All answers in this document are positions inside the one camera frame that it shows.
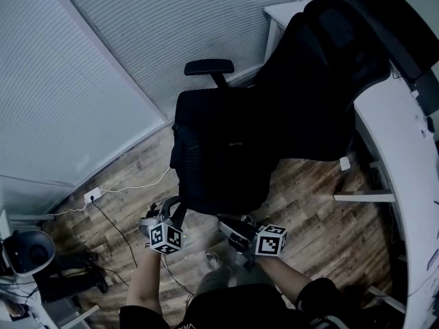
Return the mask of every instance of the black sleeve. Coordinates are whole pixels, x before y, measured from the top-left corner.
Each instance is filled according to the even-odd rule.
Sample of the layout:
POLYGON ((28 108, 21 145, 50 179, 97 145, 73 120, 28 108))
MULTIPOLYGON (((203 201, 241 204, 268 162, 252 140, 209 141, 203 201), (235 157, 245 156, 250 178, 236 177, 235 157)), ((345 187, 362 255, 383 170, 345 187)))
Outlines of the black sleeve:
POLYGON ((326 278, 310 282, 299 294, 296 308, 311 318, 327 315, 340 316, 343 311, 342 297, 334 283, 326 278))
POLYGON ((124 306, 119 311, 121 329, 171 329, 161 315, 141 306, 124 306))

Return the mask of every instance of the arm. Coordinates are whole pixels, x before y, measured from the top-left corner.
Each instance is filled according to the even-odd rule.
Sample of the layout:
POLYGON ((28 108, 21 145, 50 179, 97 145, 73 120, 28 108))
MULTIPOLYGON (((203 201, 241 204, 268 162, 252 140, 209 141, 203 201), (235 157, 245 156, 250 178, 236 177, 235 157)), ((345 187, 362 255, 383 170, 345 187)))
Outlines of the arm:
POLYGON ((218 88, 228 88, 224 73, 233 73, 235 68, 230 60, 210 58, 186 63, 185 75, 210 74, 218 88))
POLYGON ((162 315, 158 301, 158 286, 160 284, 161 254, 146 247, 141 255, 139 268, 132 276, 126 304, 142 306, 162 315))
POLYGON ((273 280, 292 304, 296 303, 299 293, 311 282, 311 279, 292 269, 280 258, 258 256, 255 262, 273 280))

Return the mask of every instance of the desk leg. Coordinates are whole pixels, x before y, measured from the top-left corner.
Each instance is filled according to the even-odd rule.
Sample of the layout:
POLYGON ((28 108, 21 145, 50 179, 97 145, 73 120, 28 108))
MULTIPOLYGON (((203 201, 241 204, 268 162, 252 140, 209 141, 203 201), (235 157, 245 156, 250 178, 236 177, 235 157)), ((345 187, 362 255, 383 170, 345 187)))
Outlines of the desk leg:
POLYGON ((8 215, 10 221, 53 221, 51 215, 8 215))
POLYGON ((35 306, 31 307, 31 312, 36 317, 36 320, 46 328, 59 329, 42 304, 36 304, 35 306))
POLYGON ((333 195, 337 201, 352 202, 395 202, 395 196, 391 190, 375 191, 344 191, 333 195))
POLYGON ((97 310, 99 310, 99 306, 98 305, 94 305, 92 308, 90 308, 88 311, 82 313, 81 315, 79 315, 78 317, 76 317, 75 319, 73 319, 72 321, 70 321, 69 323, 63 325, 61 327, 61 329, 70 329, 74 326, 76 326, 76 324, 81 323, 82 321, 84 321, 86 318, 90 317, 94 312, 96 312, 97 310))
POLYGON ((405 314, 405 305, 400 303, 400 301, 397 301, 393 297, 388 296, 386 293, 377 289, 376 287, 369 287, 369 292, 375 296, 380 297, 381 301, 392 306, 394 309, 398 310, 399 312, 405 314))
POLYGON ((279 29, 277 22, 272 19, 270 22, 270 31, 268 32, 267 49, 265 49, 264 63, 268 61, 277 44, 279 44, 280 39, 281 30, 279 29))

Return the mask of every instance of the white desk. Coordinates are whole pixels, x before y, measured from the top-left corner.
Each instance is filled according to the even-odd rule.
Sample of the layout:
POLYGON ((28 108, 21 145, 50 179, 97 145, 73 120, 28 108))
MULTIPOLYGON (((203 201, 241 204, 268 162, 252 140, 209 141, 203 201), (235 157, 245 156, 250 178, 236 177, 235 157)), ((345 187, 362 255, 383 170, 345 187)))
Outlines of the white desk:
MULTIPOLYGON (((12 218, 15 221, 35 221, 35 220, 53 219, 52 217, 53 216, 13 216, 12 218)), ((14 231, 13 226, 11 226, 10 220, 11 220, 11 218, 10 218, 10 216, 7 215, 6 211, 0 210, 0 237, 2 239, 6 239, 9 236, 11 236, 13 231, 14 231)), ((33 281, 34 281, 33 276, 28 276, 28 277, 16 276, 16 280, 15 280, 16 283, 27 283, 27 282, 33 282, 33 281)), ((11 287, 10 290, 15 292, 15 293, 18 293, 19 295, 26 295, 26 294, 31 293, 35 289, 35 286, 36 286, 35 284, 29 284, 27 286, 17 286, 17 288, 11 287)), ((48 329, 59 329, 59 326, 52 320, 49 313, 47 313, 46 309, 44 308, 43 304, 41 304, 41 297, 40 297, 39 291, 35 292, 35 294, 33 294, 33 296, 30 297, 26 303, 30 307, 30 311, 32 313, 32 316, 34 316, 34 319, 38 323, 44 325, 48 329)), ((96 312, 97 310, 99 310, 99 306, 94 305, 94 307, 92 307, 91 309, 89 309, 85 313, 80 314, 80 313, 76 312, 76 313, 72 314, 72 316, 71 316, 72 318, 69 319, 68 322, 65 323, 64 325, 62 325, 60 328, 61 329, 70 329, 78 323, 83 323, 86 328, 89 328, 85 324, 84 320, 87 317, 89 317, 90 315, 92 315, 94 312, 96 312)))
MULTIPOLYGON (((270 6, 272 23, 285 28, 303 4, 270 6)), ((269 46, 270 57, 276 47, 269 46)), ((427 265, 439 247, 439 157, 431 136, 425 138, 423 113, 402 79, 390 77, 364 91, 355 110, 377 148, 389 179, 390 191, 366 195, 363 201, 396 202, 407 250, 408 299, 404 328, 429 328, 434 318, 430 306, 439 286, 439 258, 427 265)))

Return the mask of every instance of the small white box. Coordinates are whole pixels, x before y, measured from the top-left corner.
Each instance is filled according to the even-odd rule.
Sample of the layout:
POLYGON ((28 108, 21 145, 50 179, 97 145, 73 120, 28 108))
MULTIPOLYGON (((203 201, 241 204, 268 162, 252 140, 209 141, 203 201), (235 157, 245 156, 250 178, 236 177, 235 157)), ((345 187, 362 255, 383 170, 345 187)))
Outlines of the small white box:
POLYGON ((287 230, 270 224, 257 235, 256 252, 259 256, 279 256, 287 244, 287 230))
POLYGON ((182 232, 166 223, 150 228, 151 248, 162 254, 172 254, 182 249, 182 232))
POLYGON ((349 158, 347 156, 340 158, 340 166, 342 171, 350 169, 351 163, 349 162, 349 158))

